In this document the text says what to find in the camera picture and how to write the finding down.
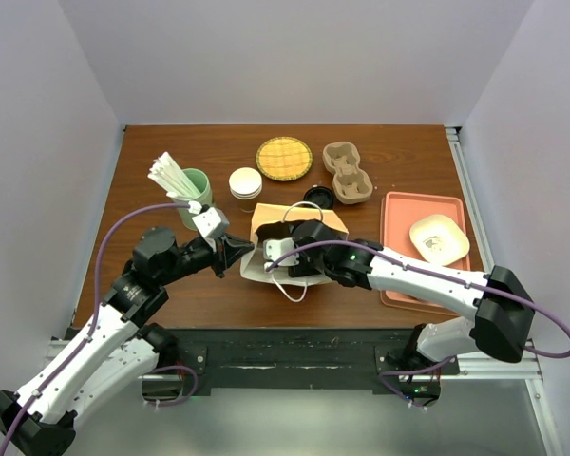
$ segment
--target wooden table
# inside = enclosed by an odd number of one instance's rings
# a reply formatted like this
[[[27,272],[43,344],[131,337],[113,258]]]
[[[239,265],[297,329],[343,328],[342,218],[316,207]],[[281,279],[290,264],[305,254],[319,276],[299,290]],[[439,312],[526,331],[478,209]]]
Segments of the wooden table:
[[[380,204],[390,191],[426,193],[463,198],[461,185],[442,126],[416,125],[199,125],[129,126],[110,187],[98,240],[85,279],[74,327],[92,314],[92,267],[98,245],[109,227],[129,212],[149,204],[168,202],[164,191],[147,178],[152,160],[163,151],[182,167],[202,169],[214,197],[231,222],[229,233],[248,238],[251,214],[236,208],[228,188],[230,173],[241,166],[255,167],[257,149],[275,136],[293,136],[313,151],[311,171],[293,182],[264,180],[262,202],[292,204],[302,200],[314,184],[331,186],[332,175],[321,160],[323,147],[337,141],[355,143],[361,168],[374,189],[371,199],[353,206],[336,205],[351,238],[379,240]],[[120,275],[140,235],[153,225],[170,226],[178,241],[193,236],[175,210],[160,210],[130,220],[107,247],[102,269],[102,295]],[[475,236],[466,214],[471,242],[471,266],[482,268]],[[167,287],[170,300],[154,320],[165,327],[410,327],[440,322],[447,317],[395,309],[381,303],[378,292],[346,289],[336,284],[309,289],[306,299],[290,302],[270,284],[244,280],[238,265],[222,280],[210,270]]]

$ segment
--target white straw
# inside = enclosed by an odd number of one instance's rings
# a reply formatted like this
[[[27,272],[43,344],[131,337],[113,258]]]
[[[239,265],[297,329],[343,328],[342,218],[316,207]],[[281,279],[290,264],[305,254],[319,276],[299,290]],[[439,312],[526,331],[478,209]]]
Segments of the white straw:
[[[199,189],[184,174],[168,152],[153,160],[148,178],[167,191],[167,197],[178,200],[193,200],[200,196]]]

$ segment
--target cardboard cup holder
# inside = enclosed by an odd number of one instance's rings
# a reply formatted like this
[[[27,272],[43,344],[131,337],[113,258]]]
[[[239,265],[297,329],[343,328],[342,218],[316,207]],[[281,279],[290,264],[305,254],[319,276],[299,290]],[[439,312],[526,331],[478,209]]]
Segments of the cardboard cup holder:
[[[343,204],[356,204],[371,197],[373,185],[368,173],[359,168],[361,156],[352,142],[327,144],[323,164],[333,174],[333,191]]]

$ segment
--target round bamboo mat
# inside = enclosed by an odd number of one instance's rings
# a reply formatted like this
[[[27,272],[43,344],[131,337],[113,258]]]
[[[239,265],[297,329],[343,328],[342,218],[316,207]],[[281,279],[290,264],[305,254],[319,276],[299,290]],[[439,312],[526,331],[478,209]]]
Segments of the round bamboo mat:
[[[279,137],[265,142],[257,151],[259,171],[275,181],[295,181],[313,165],[313,153],[308,145],[296,138]]]

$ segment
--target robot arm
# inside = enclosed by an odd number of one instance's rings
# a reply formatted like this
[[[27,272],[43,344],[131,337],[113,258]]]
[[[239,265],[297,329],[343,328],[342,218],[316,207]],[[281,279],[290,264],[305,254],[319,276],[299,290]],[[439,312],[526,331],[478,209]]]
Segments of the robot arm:
[[[182,246],[168,228],[148,230],[104,296],[92,337],[86,331],[91,318],[36,377],[16,392],[0,391],[3,433],[35,397],[11,438],[24,454],[63,454],[93,410],[157,365],[174,364],[177,339],[158,325],[144,326],[168,299],[164,285],[205,268],[224,277],[226,269],[254,248],[251,242],[225,233],[228,221],[218,209],[211,208],[194,221],[200,236]],[[39,391],[56,371],[49,386]]]
[[[292,238],[296,247],[339,240],[332,229],[317,220],[300,223],[293,229]],[[309,248],[299,254],[300,263],[307,268],[306,273],[314,269],[346,287],[394,290],[438,303],[460,315],[445,323],[416,327],[404,352],[392,356],[402,368],[420,369],[449,356],[476,351],[509,363],[522,359],[534,311],[470,286],[496,288],[529,300],[511,271],[500,266],[490,274],[457,271],[403,256],[375,242],[358,239],[354,243],[359,247],[328,242]]]

